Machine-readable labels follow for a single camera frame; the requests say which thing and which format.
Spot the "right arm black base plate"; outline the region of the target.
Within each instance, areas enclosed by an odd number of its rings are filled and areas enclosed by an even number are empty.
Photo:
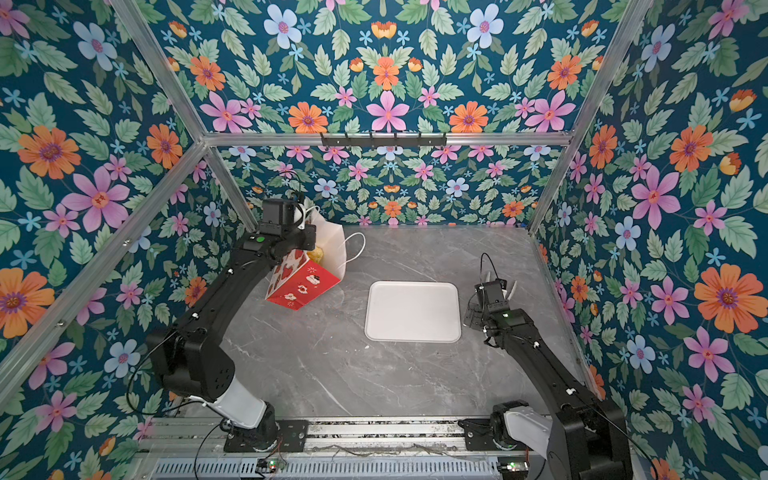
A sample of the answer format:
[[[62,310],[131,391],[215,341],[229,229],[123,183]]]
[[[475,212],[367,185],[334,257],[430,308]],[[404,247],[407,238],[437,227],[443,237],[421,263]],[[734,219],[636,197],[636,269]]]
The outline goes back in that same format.
[[[487,418],[464,418],[457,425],[463,431],[467,451],[509,451],[516,447],[514,443],[498,441]]]

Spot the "red white paper bag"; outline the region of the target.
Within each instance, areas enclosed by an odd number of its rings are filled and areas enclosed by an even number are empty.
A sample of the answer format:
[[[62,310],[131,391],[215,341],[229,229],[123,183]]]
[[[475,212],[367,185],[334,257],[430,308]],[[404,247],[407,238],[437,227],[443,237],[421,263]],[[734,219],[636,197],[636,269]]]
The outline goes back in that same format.
[[[340,224],[326,220],[317,210],[307,214],[307,225],[316,226],[316,246],[324,250],[321,265],[308,251],[291,251],[273,271],[265,299],[298,311],[339,284],[348,264],[364,252],[367,239],[361,232],[346,234]]]

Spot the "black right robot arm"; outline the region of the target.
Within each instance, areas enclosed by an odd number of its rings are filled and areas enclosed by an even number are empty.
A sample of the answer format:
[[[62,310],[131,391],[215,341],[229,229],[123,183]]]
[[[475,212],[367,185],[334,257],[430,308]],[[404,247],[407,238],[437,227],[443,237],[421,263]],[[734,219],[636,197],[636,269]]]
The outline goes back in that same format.
[[[615,402],[601,399],[552,352],[535,322],[509,305],[504,280],[475,286],[465,319],[484,343],[506,352],[522,368],[547,409],[525,401],[496,404],[486,432],[494,444],[523,444],[540,455],[555,479],[632,479],[626,421]]]

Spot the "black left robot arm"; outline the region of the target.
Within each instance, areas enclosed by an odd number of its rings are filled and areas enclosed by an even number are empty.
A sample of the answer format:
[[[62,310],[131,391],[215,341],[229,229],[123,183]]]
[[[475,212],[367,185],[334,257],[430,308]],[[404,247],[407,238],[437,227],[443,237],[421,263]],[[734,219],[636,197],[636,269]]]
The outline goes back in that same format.
[[[163,388],[207,404],[236,428],[256,430],[267,422],[270,405],[236,378],[221,343],[251,291],[289,254],[314,249],[316,230],[305,222],[301,202],[265,200],[257,230],[236,242],[201,298],[179,320],[148,335],[148,359]]]

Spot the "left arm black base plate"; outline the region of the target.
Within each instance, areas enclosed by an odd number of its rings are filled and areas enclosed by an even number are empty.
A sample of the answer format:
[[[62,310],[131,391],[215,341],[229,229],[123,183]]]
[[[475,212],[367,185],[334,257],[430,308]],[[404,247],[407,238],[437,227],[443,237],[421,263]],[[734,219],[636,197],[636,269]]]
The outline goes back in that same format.
[[[306,420],[262,422],[255,429],[232,427],[224,444],[226,453],[299,453],[308,439]]]

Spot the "yellow fake croissant bread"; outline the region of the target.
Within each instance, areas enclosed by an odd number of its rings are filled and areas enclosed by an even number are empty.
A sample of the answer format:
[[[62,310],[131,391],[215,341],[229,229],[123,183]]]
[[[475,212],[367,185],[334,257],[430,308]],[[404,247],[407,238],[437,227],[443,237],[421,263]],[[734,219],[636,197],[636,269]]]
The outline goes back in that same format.
[[[313,250],[307,252],[307,257],[318,265],[322,264],[324,256],[324,250],[319,246],[316,246]]]

